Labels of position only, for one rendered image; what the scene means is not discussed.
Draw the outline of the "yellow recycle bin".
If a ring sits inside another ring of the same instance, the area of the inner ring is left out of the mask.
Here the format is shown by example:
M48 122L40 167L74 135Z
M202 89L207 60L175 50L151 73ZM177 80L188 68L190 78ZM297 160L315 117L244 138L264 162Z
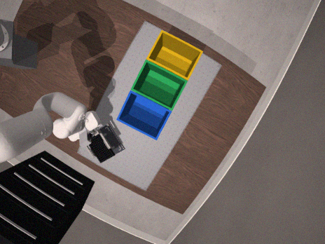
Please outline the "yellow recycle bin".
M188 81L202 52L195 46L161 30L146 59ZM191 70L190 65L193 66Z

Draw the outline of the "green bin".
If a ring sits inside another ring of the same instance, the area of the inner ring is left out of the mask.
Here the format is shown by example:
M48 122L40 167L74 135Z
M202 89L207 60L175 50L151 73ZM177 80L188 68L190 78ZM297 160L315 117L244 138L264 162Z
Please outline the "green bin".
M187 82L180 76L145 60L131 90L172 111ZM183 86L182 83L184 83Z

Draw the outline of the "blue open bin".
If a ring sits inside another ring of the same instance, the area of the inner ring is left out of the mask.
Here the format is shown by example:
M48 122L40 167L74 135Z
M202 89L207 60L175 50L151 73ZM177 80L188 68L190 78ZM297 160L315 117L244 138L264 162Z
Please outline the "blue open bin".
M135 95L138 97L134 98ZM171 113L168 108L130 91L116 120L157 140Z

